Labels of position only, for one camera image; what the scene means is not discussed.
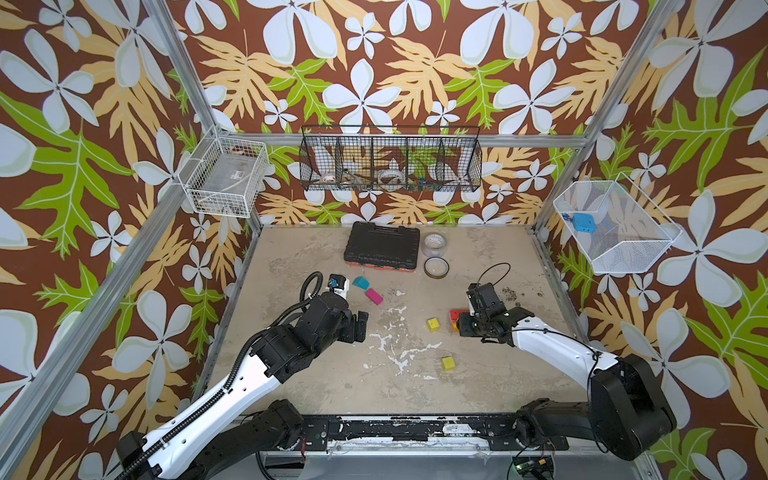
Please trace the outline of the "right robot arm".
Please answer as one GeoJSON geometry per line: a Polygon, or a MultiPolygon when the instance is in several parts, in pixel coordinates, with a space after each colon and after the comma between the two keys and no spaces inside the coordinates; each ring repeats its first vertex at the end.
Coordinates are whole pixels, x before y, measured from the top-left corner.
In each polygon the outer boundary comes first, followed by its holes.
{"type": "Polygon", "coordinates": [[[516,413],[516,440],[542,447],[557,437],[592,440],[631,461],[677,428],[677,420],[649,363],[638,355],[603,352],[548,325],[522,307],[508,308],[491,283],[472,283],[461,336],[508,345],[536,356],[583,387],[584,402],[542,398],[516,413]]]}

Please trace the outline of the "red block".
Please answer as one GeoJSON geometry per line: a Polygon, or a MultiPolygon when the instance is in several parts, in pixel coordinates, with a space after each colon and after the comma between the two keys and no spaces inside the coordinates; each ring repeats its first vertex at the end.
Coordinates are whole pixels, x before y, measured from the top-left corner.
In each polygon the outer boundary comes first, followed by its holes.
{"type": "Polygon", "coordinates": [[[451,320],[453,323],[456,323],[456,322],[459,320],[459,318],[460,318],[460,316],[461,316],[462,314],[468,314],[468,313],[469,313],[469,311],[468,311],[468,310],[451,310],[451,311],[449,312],[449,317],[450,317],[450,320],[451,320]]]}

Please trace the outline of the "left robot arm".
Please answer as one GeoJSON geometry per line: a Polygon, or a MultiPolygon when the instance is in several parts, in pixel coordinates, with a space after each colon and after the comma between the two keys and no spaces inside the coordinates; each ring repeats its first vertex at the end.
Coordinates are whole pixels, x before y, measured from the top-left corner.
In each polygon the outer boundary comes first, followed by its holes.
{"type": "Polygon", "coordinates": [[[307,369],[333,343],[361,343],[369,313],[354,313],[345,297],[326,291],[286,309],[245,341],[229,374],[181,414],[145,435],[119,443],[119,479],[180,479],[220,458],[226,431],[256,401],[307,369]]]}

